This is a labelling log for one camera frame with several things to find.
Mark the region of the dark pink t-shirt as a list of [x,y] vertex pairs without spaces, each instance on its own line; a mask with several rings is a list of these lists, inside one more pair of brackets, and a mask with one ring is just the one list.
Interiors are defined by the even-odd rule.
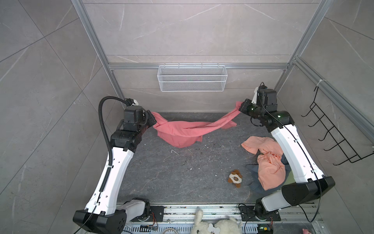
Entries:
[[215,122],[168,121],[159,113],[153,112],[157,123],[153,126],[157,135],[171,146],[185,148],[195,142],[201,142],[203,136],[218,129],[229,129],[237,126],[233,119],[240,114],[241,102],[236,102],[235,109]]

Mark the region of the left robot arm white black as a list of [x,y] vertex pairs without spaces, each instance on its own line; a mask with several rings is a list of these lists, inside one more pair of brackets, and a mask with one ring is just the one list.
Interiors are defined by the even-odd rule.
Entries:
[[80,229],[95,234],[120,234],[127,222],[149,219],[149,200],[135,198],[118,205],[117,199],[142,135],[155,124],[151,112],[141,106],[130,106],[124,111],[124,118],[109,138],[108,158],[99,183],[85,208],[73,216],[73,222]]

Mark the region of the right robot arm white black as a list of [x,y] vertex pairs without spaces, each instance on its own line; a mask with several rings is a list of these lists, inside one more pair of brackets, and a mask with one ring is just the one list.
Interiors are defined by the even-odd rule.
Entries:
[[246,99],[240,112],[259,120],[280,145],[290,165],[295,182],[256,201],[254,213],[259,220],[267,219],[279,209],[321,200],[336,183],[315,164],[298,135],[294,120],[286,111],[277,110],[277,92],[263,83],[255,89],[252,100]]

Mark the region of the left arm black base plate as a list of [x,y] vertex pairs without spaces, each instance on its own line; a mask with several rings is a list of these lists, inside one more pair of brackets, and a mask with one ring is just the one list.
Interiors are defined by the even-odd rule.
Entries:
[[164,206],[149,206],[145,208],[145,212],[140,217],[136,217],[133,221],[140,221],[140,222],[161,222],[163,221],[164,217]]

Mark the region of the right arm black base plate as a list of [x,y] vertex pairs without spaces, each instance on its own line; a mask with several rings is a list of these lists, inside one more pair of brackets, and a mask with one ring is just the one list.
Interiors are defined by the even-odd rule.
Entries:
[[281,221],[278,210],[262,213],[255,205],[239,204],[238,209],[243,222],[247,221]]

